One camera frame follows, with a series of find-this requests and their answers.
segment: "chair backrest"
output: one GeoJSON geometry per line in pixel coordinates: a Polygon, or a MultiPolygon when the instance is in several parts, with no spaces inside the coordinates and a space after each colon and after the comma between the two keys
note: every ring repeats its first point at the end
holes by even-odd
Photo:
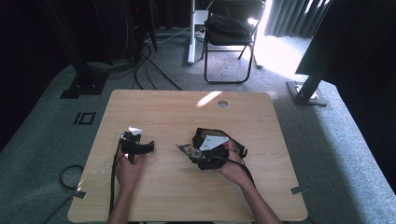
{"type": "Polygon", "coordinates": [[[250,18],[260,21],[265,3],[260,0],[214,0],[209,8],[211,13],[246,21],[250,18]]]}

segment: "chair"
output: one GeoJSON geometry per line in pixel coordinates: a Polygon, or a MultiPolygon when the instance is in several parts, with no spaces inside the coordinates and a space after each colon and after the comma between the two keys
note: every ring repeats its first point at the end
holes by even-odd
{"type": "Polygon", "coordinates": [[[259,0],[213,0],[208,9],[207,20],[205,22],[205,40],[204,48],[201,55],[201,60],[205,53],[205,81],[211,84],[238,84],[248,80],[250,76],[250,68],[253,60],[254,45],[256,41],[256,34],[262,15],[264,13],[265,3],[259,0]],[[237,29],[219,29],[213,24],[214,18],[222,17],[225,20],[237,20],[240,23],[249,24],[250,32],[246,35],[233,34],[237,29]],[[248,23],[248,19],[254,19],[254,24],[248,23]],[[219,49],[219,47],[212,47],[209,49],[209,44],[212,46],[244,46],[242,50],[219,49]],[[222,51],[240,51],[238,60],[241,59],[246,47],[250,48],[250,59],[248,63],[247,76],[242,80],[236,81],[212,81],[207,78],[207,54],[208,52],[222,52],[222,51]]]}

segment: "wooden tabletop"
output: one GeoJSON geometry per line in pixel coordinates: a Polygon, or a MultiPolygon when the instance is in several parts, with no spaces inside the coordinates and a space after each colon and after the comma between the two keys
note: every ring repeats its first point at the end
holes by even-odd
{"type": "Polygon", "coordinates": [[[113,156],[130,125],[144,130],[142,144],[155,141],[134,192],[131,221],[253,220],[235,184],[211,170],[201,171],[176,148],[191,144],[198,127],[223,130],[247,148],[245,163],[257,189],[281,220],[307,217],[301,193],[290,191],[299,184],[269,95],[116,90],[81,177],[87,195],[73,199],[69,220],[107,220],[113,156]]]}

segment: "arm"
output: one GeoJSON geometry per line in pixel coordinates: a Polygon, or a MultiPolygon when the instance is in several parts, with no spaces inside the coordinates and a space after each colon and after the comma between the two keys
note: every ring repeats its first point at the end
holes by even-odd
{"type": "MultiPolygon", "coordinates": [[[[239,156],[235,151],[233,151],[235,149],[233,142],[228,141],[224,145],[230,149],[229,159],[242,163],[239,156]]],[[[241,166],[232,162],[226,162],[215,171],[239,186],[257,223],[281,223],[279,217],[277,217],[271,207],[257,191],[256,187],[253,185],[241,166]]]]}
{"type": "Polygon", "coordinates": [[[141,173],[144,159],[145,155],[140,155],[135,157],[135,163],[131,164],[126,157],[123,157],[117,163],[116,177],[120,183],[120,193],[107,224],[128,222],[132,193],[139,174],[141,173]]]}

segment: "gray carpet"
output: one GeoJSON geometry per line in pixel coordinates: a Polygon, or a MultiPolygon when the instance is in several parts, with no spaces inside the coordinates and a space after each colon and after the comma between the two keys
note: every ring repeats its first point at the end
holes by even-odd
{"type": "MultiPolygon", "coordinates": [[[[270,65],[258,69],[253,64],[250,80],[240,85],[207,84],[204,62],[199,60],[202,43],[197,41],[196,63],[187,65],[187,37],[160,43],[158,52],[152,52],[149,58],[183,91],[255,91],[271,95],[295,173],[300,185],[308,188],[303,195],[309,218],[301,223],[396,223],[396,196],[337,89],[326,82],[320,84],[319,90],[328,102],[326,107],[295,105],[290,97],[286,82],[306,79],[293,72],[309,40],[281,37],[276,41],[285,49],[271,51],[262,47],[257,52],[277,61],[279,69],[270,65]],[[288,61],[290,52],[286,49],[292,50],[297,63],[288,61]]],[[[238,62],[230,55],[217,54],[210,60],[211,76],[223,73],[223,78],[236,78],[246,73],[243,65],[247,61],[238,62]]],[[[117,61],[115,66],[125,63],[117,61]]],[[[112,68],[101,63],[91,65],[112,68]]],[[[54,212],[49,223],[69,223],[70,202],[66,200],[70,192],[60,183],[61,171],[70,165],[85,165],[110,93],[115,89],[138,89],[134,69],[114,71],[101,95],[60,99],[75,75],[73,67],[68,66],[52,80],[0,153],[0,223],[45,223],[54,212]],[[85,119],[77,119],[79,113],[85,113],[85,119]],[[65,205],[57,211],[63,202],[65,205]]],[[[137,79],[144,89],[177,89],[149,62],[140,66],[137,79]]]]}

